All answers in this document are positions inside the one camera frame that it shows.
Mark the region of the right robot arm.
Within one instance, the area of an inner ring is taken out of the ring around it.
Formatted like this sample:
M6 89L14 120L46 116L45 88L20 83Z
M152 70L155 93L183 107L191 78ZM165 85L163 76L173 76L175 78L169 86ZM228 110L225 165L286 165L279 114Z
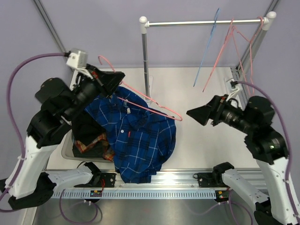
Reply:
M288 162L290 153L284 137L272 126L275 109L261 96L249 99L245 109L234 107L228 95L213 99L186 114L205 126L224 123L243 132L246 148L256 160L263 174L268 194L252 186L229 162L213 167L211 177L219 187L229 187L251 207L259 225L298 225L300 204L296 196Z

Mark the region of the black shirt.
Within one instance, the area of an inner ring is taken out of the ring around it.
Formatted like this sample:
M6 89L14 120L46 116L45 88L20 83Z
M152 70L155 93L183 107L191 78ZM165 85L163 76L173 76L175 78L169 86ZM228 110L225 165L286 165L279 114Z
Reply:
M86 111L72 120L73 144L88 146L92 142L107 141L105 129L102 128Z

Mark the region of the red plaid shirt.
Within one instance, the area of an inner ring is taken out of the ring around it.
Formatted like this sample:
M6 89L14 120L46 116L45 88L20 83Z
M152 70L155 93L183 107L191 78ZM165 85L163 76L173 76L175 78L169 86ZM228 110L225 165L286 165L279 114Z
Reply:
M115 152L111 148L106 133L87 134L72 137L73 155L77 158L97 158L113 162Z

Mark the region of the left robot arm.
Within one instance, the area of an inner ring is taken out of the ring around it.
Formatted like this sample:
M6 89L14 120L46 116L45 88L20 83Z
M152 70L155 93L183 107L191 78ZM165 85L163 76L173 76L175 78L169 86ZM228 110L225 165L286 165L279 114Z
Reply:
M125 74L88 66L86 73L80 72L79 77L79 83L72 89L60 78L50 78L35 94L41 109L29 123L19 164L9 178L0 182L1 192L9 194L11 211L40 206L55 192L67 188L95 187L100 183L101 171L91 162L58 174L44 172L50 155L71 130L70 123L96 97L110 98Z

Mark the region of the light blue hanger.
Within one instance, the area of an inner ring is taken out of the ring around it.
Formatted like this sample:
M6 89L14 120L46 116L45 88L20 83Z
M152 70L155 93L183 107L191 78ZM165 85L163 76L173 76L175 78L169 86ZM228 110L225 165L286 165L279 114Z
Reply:
M193 87L196 86L196 83L197 83L197 80L198 80L198 77L199 77L199 74L200 74L200 70L201 70L201 68L202 68L202 66L203 66L203 62L204 62L204 60L205 60L205 58L206 58L206 54L207 54L208 48L209 48L209 46L210 46L211 39L212 39L212 37L213 37L213 35L214 35L214 31L215 31L215 28L216 28L216 26L217 26L217 20L218 20L218 16L219 16L220 11L221 11L221 9L218 8L217 11L216 11L216 13L215 13L215 16L214 16L214 23L213 23L213 25L212 25L212 28L211 28L211 31L210 31L210 36L209 36L208 42L207 42L207 44L206 44L204 53L203 53L203 55L202 55L201 63L200 63L200 65L199 65L199 67L198 67L198 71L197 71L197 74L196 74L196 77L195 77L195 80L194 80L194 83L193 83Z

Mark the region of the blue shirt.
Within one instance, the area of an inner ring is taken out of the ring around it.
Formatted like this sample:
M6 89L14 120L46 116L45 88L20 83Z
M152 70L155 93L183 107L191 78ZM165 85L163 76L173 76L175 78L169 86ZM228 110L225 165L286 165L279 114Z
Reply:
M174 151L175 121L154 113L124 87L111 98L96 97L85 110L105 129L115 170L125 183L150 183Z

